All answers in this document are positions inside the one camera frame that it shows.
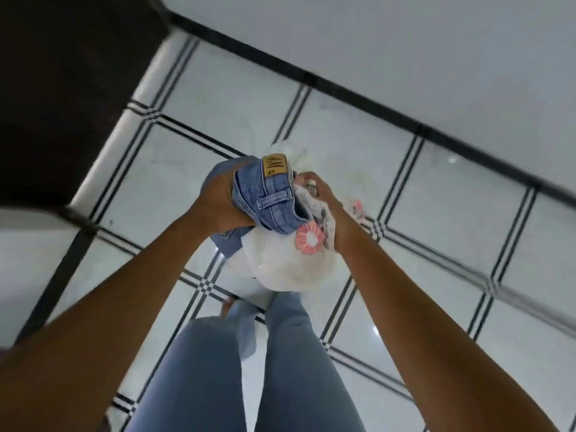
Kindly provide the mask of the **white garment with pink flowers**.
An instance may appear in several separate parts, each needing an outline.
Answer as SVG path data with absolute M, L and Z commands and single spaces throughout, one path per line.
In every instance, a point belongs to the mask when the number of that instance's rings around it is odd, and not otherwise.
M 294 148 L 291 143 L 277 145 L 258 158 L 274 153 L 286 156 L 294 178 L 298 173 L 316 172 L 319 165 L 308 148 Z M 339 258 L 334 246 L 336 223 L 327 203 L 294 180 L 293 184 L 298 200 L 313 217 L 295 232 L 284 235 L 255 225 L 211 236 L 232 270 L 274 292 L 302 292 L 321 285 L 332 275 Z M 365 218 L 362 203 L 349 197 L 339 200 L 361 223 Z

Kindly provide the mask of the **blue denim jeans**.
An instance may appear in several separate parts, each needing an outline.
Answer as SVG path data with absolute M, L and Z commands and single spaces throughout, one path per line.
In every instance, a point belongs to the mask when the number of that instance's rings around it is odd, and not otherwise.
M 284 154 L 263 158 L 250 155 L 219 162 L 205 178 L 201 190 L 232 168 L 232 203 L 256 226 L 289 235 L 313 219 L 296 196 L 294 172 Z

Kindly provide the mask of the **person's left forearm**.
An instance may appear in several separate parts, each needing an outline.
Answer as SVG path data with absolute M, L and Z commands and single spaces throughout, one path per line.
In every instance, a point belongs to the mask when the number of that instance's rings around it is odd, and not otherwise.
M 187 261 L 215 231 L 194 205 L 0 362 L 0 432 L 96 432 Z

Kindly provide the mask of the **person's leg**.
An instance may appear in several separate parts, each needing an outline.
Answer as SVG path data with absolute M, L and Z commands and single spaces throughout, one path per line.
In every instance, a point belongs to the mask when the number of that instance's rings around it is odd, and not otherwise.
M 299 293 L 276 293 L 264 316 L 268 341 L 255 432 L 366 432 Z
M 247 432 L 241 361 L 256 351 L 258 308 L 192 319 L 177 336 L 126 432 Z

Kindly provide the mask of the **person's right leg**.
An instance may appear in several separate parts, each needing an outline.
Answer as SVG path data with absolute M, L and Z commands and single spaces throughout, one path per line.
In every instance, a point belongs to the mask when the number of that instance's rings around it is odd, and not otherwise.
M 268 341 L 255 432 L 366 432 L 299 293 L 276 293 L 264 316 Z

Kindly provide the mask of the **person's right forearm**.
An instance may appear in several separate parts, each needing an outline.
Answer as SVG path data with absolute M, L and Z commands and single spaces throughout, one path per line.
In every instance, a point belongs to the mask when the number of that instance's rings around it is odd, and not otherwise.
M 353 219 L 337 224 L 335 247 L 430 432 L 558 432 Z

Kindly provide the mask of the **person's right hand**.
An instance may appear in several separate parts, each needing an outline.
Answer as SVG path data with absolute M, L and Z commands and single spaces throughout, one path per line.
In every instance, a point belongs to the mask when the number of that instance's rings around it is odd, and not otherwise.
M 363 232 L 363 229 L 344 209 L 341 201 L 334 195 L 331 187 L 319 175 L 314 172 L 303 172 L 297 174 L 295 181 L 296 184 L 304 186 L 305 183 L 314 183 L 316 188 L 315 197 L 322 202 L 327 203 L 329 211 L 335 219 L 335 235 L 334 246 L 335 250 L 343 254 L 345 247 L 352 244 L 358 234 Z

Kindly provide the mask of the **dark brown wooden furniture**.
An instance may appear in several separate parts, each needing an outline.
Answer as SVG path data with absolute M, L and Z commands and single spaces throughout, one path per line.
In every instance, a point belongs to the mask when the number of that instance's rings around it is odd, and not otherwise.
M 168 34 L 161 0 L 0 0 L 0 207 L 72 201 Z

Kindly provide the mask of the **person's left leg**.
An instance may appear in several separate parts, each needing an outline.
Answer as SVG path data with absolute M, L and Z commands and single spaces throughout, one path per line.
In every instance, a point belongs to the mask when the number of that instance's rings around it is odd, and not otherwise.
M 126 432 L 247 432 L 241 361 L 256 351 L 258 308 L 192 319 L 177 336 Z

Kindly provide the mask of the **person's left hand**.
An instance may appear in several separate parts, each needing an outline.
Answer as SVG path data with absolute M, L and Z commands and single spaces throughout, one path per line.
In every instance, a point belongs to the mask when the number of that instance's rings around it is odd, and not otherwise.
M 238 227 L 255 226 L 254 220 L 237 208 L 232 199 L 234 174 L 243 165 L 236 165 L 211 178 L 190 209 L 208 236 Z

